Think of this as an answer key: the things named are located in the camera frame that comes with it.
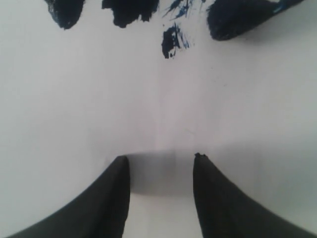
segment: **white surface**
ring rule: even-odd
[[[181,193],[132,194],[125,238],[200,236],[197,151],[317,233],[316,11],[307,0],[224,43],[202,23],[196,45],[165,60],[159,19],[122,30],[88,1],[62,31],[44,1],[2,0],[0,237],[69,202],[117,155],[162,150],[172,159],[151,160],[145,178],[164,187],[169,168]]]

